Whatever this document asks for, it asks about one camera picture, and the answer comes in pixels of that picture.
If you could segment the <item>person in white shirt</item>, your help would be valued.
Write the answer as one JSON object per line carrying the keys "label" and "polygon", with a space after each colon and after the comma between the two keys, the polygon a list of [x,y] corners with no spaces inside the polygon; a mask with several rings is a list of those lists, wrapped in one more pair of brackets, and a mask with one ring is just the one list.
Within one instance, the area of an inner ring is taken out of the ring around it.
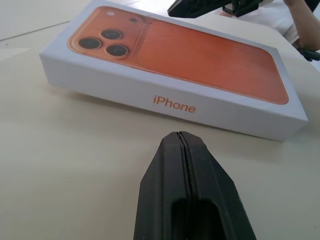
{"label": "person in white shirt", "polygon": [[265,5],[265,17],[270,27],[277,30],[295,48],[320,50],[320,20],[305,0],[274,0]]}

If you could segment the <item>white phone box lid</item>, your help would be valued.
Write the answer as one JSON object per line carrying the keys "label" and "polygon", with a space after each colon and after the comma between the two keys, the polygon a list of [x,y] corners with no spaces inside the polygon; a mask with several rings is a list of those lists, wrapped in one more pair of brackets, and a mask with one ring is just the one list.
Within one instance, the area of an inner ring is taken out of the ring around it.
{"label": "white phone box lid", "polygon": [[308,122],[277,49],[106,0],[39,56],[52,85],[187,121],[276,141]]}

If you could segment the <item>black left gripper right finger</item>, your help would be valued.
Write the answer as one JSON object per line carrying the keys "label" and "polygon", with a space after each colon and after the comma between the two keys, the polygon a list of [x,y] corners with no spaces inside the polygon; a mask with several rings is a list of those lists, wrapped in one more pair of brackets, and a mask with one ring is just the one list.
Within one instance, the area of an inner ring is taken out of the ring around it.
{"label": "black left gripper right finger", "polygon": [[180,132],[191,193],[188,240],[257,240],[237,188],[203,140]]}

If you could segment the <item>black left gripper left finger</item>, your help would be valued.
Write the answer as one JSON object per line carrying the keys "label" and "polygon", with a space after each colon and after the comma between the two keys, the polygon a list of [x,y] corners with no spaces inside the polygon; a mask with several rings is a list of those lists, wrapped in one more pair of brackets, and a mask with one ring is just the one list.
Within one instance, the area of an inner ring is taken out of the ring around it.
{"label": "black left gripper left finger", "polygon": [[194,240],[189,142],[194,135],[165,136],[139,187],[133,240]]}

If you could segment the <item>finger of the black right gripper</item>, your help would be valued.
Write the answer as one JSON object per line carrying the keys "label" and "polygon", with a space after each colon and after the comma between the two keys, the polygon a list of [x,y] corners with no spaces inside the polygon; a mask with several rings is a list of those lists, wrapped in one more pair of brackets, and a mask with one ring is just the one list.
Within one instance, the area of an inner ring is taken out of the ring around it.
{"label": "finger of the black right gripper", "polygon": [[195,19],[232,2],[233,0],[176,0],[167,13],[174,18]]}

